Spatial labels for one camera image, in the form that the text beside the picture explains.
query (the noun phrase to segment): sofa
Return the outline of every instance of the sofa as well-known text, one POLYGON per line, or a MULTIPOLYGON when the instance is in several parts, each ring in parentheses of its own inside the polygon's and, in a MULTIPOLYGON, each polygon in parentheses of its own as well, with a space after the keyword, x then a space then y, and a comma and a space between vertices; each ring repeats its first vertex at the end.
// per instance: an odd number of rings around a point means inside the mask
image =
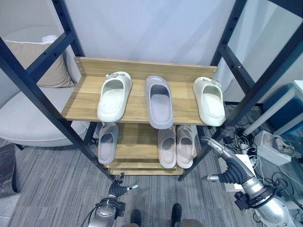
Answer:
MULTIPOLYGON (((19 42, 41 42, 46 35, 59 35, 53 26, 38 26, 16 31, 5 40, 19 42)), ((64 62, 72 62, 71 52, 63 53, 64 62)), ((74 84, 80 79, 80 73, 67 65, 74 84)), ((61 112, 75 87, 40 87, 42 92, 61 112)), ((89 122, 72 122, 72 128, 84 138, 89 122)), ((72 144, 15 86, 0 69, 0 137, 23 146, 57 147, 72 144)))

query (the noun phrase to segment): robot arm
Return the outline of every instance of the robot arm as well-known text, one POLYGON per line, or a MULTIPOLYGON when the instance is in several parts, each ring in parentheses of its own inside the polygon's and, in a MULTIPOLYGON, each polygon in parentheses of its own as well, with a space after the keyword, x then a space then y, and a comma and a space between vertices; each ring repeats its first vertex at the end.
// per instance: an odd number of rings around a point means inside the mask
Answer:
POLYGON ((268 227, 302 226, 300 223, 295 225, 285 205, 277 198, 274 198, 275 190, 266 185, 264 186, 230 149, 212 138, 202 137, 201 139, 207 140, 207 144, 214 148, 215 154, 222 157, 228 166, 224 173, 205 176, 203 179, 221 183, 241 184, 245 194, 241 192, 235 194, 236 205, 241 210, 256 209, 257 216, 268 227))
POLYGON ((108 196, 103 198, 100 203, 97 203, 95 208, 89 213, 87 217, 90 220, 90 216, 95 210, 95 216, 92 221, 89 221, 89 227, 111 227, 117 217, 124 215, 125 203, 118 202, 117 199, 128 191, 137 188, 138 185, 120 186, 123 177, 123 173, 116 176, 109 187, 108 196))

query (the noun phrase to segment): beige pillow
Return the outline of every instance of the beige pillow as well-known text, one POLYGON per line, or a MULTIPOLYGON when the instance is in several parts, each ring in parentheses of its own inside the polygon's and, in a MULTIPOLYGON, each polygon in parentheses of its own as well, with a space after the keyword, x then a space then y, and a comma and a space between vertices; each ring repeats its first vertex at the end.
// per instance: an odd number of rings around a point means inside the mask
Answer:
MULTIPOLYGON (((6 41, 5 43, 25 69, 51 45, 14 41, 6 41)), ((74 87, 62 54, 40 78, 37 85, 39 87, 74 87)))

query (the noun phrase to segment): cushion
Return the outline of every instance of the cushion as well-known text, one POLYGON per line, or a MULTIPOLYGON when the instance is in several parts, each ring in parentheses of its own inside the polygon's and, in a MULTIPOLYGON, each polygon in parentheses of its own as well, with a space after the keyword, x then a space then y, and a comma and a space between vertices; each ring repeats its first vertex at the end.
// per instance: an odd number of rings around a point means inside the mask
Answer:
MULTIPOLYGON (((41 90, 61 112, 74 87, 41 87, 41 90)), ((80 137, 85 137, 87 130, 82 122, 72 122, 71 126, 80 137)), ((39 147, 71 144, 22 92, 0 108, 0 137, 13 143, 39 147)))
MULTIPOLYGON (((27 68, 51 43, 27 43, 6 41, 6 45, 21 63, 27 68)), ((74 83, 66 69, 62 54, 37 82, 39 87, 73 87, 74 83)))

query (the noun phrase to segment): gray slipper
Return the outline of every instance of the gray slipper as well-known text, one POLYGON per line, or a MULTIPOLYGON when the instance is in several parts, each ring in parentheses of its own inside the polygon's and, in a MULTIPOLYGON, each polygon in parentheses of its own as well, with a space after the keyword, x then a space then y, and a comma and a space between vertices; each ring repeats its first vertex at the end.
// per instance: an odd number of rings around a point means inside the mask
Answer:
POLYGON ((174 123, 171 91, 165 79, 149 76, 145 81, 145 98, 150 124, 156 129, 168 129, 174 123))
POLYGON ((105 124, 99 132, 98 162, 110 163, 114 160, 118 141, 119 127, 116 123, 105 124))

